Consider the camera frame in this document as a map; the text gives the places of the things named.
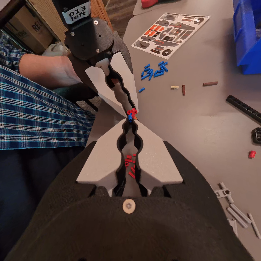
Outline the pile of grey connector pieces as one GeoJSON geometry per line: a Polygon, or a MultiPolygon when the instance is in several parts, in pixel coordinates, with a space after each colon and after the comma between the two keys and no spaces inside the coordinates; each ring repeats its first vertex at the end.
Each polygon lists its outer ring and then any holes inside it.
{"type": "Polygon", "coordinates": [[[225,198],[229,205],[226,207],[228,213],[232,216],[232,219],[228,219],[230,226],[233,229],[234,234],[238,237],[237,225],[247,229],[249,226],[253,228],[254,234],[258,239],[261,239],[261,234],[254,221],[252,214],[244,214],[235,204],[232,198],[231,191],[225,186],[223,182],[218,184],[218,189],[213,189],[218,199],[225,198]]]}

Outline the blue storage bin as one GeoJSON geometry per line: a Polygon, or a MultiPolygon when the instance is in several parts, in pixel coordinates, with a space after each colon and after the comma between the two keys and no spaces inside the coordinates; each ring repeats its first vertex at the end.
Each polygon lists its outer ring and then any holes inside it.
{"type": "Polygon", "coordinates": [[[233,0],[237,66],[245,75],[261,73],[261,1],[233,0]]]}

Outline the sticker sheet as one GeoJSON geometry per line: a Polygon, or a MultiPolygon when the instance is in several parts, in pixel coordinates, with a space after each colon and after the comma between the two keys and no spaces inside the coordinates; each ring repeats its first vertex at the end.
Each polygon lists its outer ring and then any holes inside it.
{"type": "Polygon", "coordinates": [[[169,59],[210,16],[164,13],[131,46],[169,59]]]}

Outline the person's left forearm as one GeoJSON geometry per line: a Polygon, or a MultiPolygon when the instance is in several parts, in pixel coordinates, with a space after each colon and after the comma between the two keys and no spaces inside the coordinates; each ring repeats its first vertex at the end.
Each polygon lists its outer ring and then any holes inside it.
{"type": "Polygon", "coordinates": [[[58,57],[24,54],[19,61],[19,73],[33,81],[54,79],[54,72],[58,57]]]}

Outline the wooden post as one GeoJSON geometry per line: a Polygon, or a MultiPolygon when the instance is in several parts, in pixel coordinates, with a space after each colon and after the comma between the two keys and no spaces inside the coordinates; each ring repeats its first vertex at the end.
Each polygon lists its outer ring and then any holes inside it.
{"type": "MultiPolygon", "coordinates": [[[[62,23],[53,2],[51,0],[26,0],[26,2],[51,31],[52,35],[58,41],[64,42],[67,29],[62,23]]],[[[109,16],[101,0],[91,0],[91,16],[107,21],[108,26],[113,31],[109,16]]]]}

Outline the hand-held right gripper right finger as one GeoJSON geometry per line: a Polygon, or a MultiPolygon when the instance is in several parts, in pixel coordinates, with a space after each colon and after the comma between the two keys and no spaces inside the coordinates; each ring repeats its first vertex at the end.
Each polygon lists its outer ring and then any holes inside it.
{"type": "Polygon", "coordinates": [[[132,131],[136,153],[135,176],[138,184],[150,195],[154,187],[181,184],[183,178],[164,141],[138,120],[133,120],[132,131]]]}

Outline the black open lego frame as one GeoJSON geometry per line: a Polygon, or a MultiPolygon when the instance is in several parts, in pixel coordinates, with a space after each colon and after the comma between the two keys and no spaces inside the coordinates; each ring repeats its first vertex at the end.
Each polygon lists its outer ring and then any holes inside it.
{"type": "Polygon", "coordinates": [[[253,143],[261,145],[261,128],[253,129],[251,134],[253,143]]]}

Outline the white plastic bag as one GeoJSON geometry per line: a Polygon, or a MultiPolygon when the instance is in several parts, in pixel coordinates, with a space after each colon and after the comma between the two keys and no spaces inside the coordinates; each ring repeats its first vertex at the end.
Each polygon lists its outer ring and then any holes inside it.
{"type": "Polygon", "coordinates": [[[56,56],[67,56],[68,49],[64,46],[62,42],[57,42],[51,44],[42,54],[46,57],[56,57],[56,56]]]}

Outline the cardboard box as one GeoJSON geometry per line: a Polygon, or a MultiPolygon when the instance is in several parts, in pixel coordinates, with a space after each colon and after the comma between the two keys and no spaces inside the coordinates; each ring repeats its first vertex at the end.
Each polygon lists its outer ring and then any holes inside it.
{"type": "Polygon", "coordinates": [[[42,54],[54,40],[39,17],[24,5],[4,26],[36,54],[42,54]]]}

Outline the pile of red pins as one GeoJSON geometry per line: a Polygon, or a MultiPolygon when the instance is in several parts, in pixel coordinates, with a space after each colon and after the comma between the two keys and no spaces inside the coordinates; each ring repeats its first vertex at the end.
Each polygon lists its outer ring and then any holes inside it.
{"type": "Polygon", "coordinates": [[[127,154],[125,157],[125,168],[127,174],[135,179],[136,153],[127,154]]]}

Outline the pile of blue pins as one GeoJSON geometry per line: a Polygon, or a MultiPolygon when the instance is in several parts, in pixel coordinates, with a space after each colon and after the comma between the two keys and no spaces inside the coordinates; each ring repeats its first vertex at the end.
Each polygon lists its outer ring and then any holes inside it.
{"type": "Polygon", "coordinates": [[[158,63],[158,67],[156,70],[151,68],[150,64],[146,65],[141,73],[141,80],[148,78],[148,80],[150,81],[152,78],[163,76],[164,73],[168,72],[167,65],[168,61],[161,61],[160,63],[158,63]]]}

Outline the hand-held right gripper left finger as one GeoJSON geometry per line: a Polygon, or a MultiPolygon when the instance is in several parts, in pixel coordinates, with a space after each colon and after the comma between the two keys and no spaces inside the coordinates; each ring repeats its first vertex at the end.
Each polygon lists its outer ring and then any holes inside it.
{"type": "Polygon", "coordinates": [[[96,142],[92,142],[94,147],[77,177],[77,183],[105,187],[110,197],[117,194],[113,192],[114,189],[126,181],[126,167],[122,149],[127,144],[126,133],[128,130],[129,121],[126,118],[96,142]]]}

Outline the long black beam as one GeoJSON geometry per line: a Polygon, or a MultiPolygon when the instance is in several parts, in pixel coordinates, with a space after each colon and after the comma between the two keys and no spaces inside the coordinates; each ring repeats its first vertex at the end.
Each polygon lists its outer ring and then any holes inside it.
{"type": "Polygon", "coordinates": [[[238,108],[243,113],[250,116],[252,119],[256,120],[257,122],[261,123],[261,113],[246,103],[242,102],[241,100],[237,99],[236,97],[229,95],[226,99],[228,103],[238,108]]]}

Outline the person's left hand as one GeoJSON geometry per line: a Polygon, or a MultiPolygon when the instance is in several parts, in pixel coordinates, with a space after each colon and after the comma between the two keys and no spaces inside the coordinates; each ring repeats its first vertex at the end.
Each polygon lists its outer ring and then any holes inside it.
{"type": "Polygon", "coordinates": [[[52,58],[54,60],[52,73],[55,86],[66,87],[83,83],[74,71],[73,65],[67,56],[56,56],[52,58]]]}

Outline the red handled tool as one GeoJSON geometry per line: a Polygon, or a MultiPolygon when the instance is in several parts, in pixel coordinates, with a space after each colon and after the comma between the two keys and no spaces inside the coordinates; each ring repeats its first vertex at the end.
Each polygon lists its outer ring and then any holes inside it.
{"type": "Polygon", "coordinates": [[[149,8],[157,4],[159,0],[141,0],[142,8],[149,8]]]}

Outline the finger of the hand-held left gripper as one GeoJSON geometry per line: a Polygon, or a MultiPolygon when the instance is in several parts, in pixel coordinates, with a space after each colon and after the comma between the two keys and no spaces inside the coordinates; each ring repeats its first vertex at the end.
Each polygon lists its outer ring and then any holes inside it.
{"type": "MultiPolygon", "coordinates": [[[[131,71],[124,59],[112,59],[110,65],[126,84],[131,81],[131,71]]],[[[97,89],[98,95],[119,114],[127,118],[128,116],[122,104],[116,99],[114,91],[107,85],[103,70],[92,66],[86,69],[85,72],[97,89]]]]}
{"type": "Polygon", "coordinates": [[[112,78],[119,81],[116,87],[113,87],[113,91],[116,100],[123,106],[123,111],[127,114],[137,114],[139,109],[134,75],[121,52],[117,52],[112,56],[110,72],[112,78]]]}

